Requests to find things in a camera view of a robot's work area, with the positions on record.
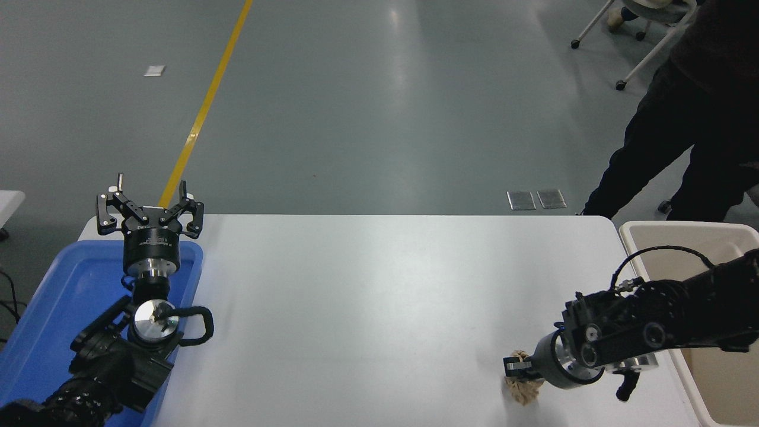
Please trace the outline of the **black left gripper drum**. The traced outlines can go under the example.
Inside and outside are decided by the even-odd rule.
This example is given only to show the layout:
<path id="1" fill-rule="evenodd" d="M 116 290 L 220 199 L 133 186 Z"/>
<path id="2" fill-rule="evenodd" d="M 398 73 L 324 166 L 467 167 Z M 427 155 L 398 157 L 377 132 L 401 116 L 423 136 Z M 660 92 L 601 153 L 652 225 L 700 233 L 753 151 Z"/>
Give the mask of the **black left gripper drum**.
<path id="1" fill-rule="evenodd" d="M 161 273 L 176 273 L 181 266 L 181 229 L 174 226 L 123 228 L 125 273 L 143 273 L 158 269 Z"/>

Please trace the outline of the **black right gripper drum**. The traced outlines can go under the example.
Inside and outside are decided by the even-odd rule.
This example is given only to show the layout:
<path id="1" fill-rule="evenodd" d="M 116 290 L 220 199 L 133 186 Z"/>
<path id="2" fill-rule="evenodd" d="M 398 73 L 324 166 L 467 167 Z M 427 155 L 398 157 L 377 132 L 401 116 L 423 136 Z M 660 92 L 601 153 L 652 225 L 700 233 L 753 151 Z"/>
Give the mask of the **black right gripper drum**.
<path id="1" fill-rule="evenodd" d="M 545 382 L 562 390 L 588 385 L 586 378 L 570 373 L 561 363 L 557 344 L 561 344 L 561 333 L 555 332 L 540 339 L 532 355 L 533 370 L 542 376 Z"/>

